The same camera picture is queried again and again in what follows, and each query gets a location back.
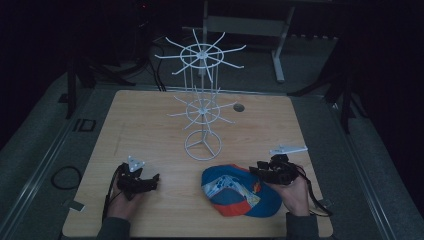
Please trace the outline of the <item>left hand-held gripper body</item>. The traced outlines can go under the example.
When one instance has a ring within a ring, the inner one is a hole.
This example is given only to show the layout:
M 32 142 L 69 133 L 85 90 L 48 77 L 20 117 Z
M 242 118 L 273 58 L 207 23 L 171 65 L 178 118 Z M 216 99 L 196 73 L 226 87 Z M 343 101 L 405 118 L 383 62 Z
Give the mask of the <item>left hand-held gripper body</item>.
M 117 187 L 123 192 L 128 201 L 136 194 L 152 190 L 152 180 L 140 178 L 145 163 L 129 156 L 126 162 L 118 167 Z

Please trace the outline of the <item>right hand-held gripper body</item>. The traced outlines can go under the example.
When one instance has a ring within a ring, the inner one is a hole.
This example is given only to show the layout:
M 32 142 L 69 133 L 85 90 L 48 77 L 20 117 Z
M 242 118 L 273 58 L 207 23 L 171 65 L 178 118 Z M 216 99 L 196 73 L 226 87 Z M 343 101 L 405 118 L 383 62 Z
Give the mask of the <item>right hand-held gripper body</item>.
M 262 181 L 270 184 L 289 185 L 298 176 L 306 177 L 306 173 L 299 165 L 289 161 L 290 153 L 306 151 L 307 147 L 293 147 L 279 145 L 277 149 L 270 150 L 271 158 L 269 162 L 258 161 L 257 167 L 267 170 L 267 176 Z

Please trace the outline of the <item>blue and red cap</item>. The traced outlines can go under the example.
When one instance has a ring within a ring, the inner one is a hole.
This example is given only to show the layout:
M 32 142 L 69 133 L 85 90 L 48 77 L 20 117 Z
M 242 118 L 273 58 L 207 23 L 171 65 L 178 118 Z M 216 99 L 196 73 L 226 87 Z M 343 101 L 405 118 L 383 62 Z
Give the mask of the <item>blue and red cap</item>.
M 212 206 L 225 217 L 271 217 L 282 205 L 276 191 L 247 169 L 234 164 L 205 169 L 201 188 Z

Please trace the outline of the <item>white wire display rack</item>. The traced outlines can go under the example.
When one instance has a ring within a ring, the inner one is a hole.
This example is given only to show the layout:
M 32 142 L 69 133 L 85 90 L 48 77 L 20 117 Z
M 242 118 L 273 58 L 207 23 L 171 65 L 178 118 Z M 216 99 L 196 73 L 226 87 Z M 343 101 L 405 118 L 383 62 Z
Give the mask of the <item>white wire display rack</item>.
M 174 99 L 185 105 L 180 113 L 170 114 L 170 117 L 183 116 L 188 120 L 184 130 L 192 129 L 192 132 L 184 141 L 184 150 L 187 155 L 197 161 L 209 161 L 216 158 L 223 147 L 218 133 L 213 130 L 213 124 L 221 120 L 234 124 L 222 116 L 224 108 L 233 107 L 235 102 L 221 104 L 218 96 L 221 92 L 219 87 L 219 67 L 226 65 L 235 69 L 243 69 L 241 65 L 235 65 L 225 60 L 227 53 L 238 52 L 246 48 L 242 45 L 238 48 L 223 50 L 219 47 L 226 33 L 213 43 L 204 43 L 198 40 L 193 32 L 195 42 L 190 45 L 181 45 L 166 37 L 166 41 L 179 49 L 177 55 L 157 55 L 160 60 L 178 59 L 182 67 L 173 72 L 173 75 L 183 76 L 183 92 L 186 97 L 174 96 Z

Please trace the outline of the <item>person's left hand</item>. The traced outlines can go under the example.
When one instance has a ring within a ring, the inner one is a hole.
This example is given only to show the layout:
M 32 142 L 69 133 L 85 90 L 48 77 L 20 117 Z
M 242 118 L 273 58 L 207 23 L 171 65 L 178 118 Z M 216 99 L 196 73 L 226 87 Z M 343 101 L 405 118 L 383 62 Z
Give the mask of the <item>person's left hand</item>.
M 112 190 L 112 199 L 109 203 L 107 217 L 120 218 L 130 221 L 137 213 L 142 203 L 143 194 L 136 194 L 132 200 L 128 200 L 116 186 Z

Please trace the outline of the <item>person's right hand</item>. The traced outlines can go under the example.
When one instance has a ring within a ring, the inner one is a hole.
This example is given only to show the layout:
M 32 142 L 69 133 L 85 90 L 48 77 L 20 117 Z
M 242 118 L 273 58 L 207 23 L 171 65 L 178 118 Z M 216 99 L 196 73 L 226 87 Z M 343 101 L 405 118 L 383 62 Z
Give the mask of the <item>person's right hand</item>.
M 284 206 L 294 216 L 309 216 L 308 186 L 306 181 L 298 176 L 289 185 L 268 184 L 282 198 Z

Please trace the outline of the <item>black tripod stand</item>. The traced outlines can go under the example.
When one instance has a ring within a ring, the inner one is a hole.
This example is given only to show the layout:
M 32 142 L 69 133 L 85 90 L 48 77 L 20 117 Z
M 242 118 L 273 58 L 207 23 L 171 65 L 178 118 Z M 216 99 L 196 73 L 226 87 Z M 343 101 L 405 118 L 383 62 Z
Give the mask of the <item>black tripod stand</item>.
M 300 90 L 288 93 L 288 96 L 300 97 L 324 85 L 329 85 L 324 100 L 326 103 L 335 104 L 339 98 L 342 98 L 340 124 L 344 132 L 349 134 L 351 104 L 355 104 L 352 93 L 360 67 L 361 64 L 355 51 L 346 41 L 339 39 L 317 80 Z
M 73 53 L 68 57 L 66 64 L 67 93 L 64 97 L 65 103 L 67 104 L 67 119 L 70 119 L 76 110 L 77 81 L 80 81 L 82 86 L 85 88 L 93 88 L 96 85 L 96 80 L 93 76 L 92 70 L 99 71 L 107 79 L 119 85 L 134 86 L 134 83 L 122 79 L 119 75 L 113 73 L 111 70 L 93 59 Z

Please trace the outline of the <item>black floor bracket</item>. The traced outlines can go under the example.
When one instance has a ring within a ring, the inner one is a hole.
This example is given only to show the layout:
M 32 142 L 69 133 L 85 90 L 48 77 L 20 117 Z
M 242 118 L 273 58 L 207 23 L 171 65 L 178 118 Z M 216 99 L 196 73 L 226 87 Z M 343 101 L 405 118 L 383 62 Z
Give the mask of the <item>black floor bracket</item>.
M 97 122 L 92 119 L 78 119 L 73 127 L 74 132 L 92 132 Z

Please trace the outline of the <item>white metal table frame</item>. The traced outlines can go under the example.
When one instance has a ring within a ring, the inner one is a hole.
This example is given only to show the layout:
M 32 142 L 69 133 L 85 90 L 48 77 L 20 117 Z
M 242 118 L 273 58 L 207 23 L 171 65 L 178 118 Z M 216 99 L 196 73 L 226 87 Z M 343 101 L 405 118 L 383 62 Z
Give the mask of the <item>white metal table frame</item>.
M 276 81 L 285 82 L 281 54 L 286 39 L 289 36 L 289 29 L 295 15 L 299 0 L 294 0 L 288 5 L 288 10 L 283 13 L 282 20 L 243 18 L 233 16 L 219 16 L 209 13 L 210 3 L 213 0 L 203 1 L 202 19 L 202 42 L 208 41 L 209 33 L 230 33 L 249 36 L 275 37 L 278 45 L 271 50 L 271 60 L 274 67 Z

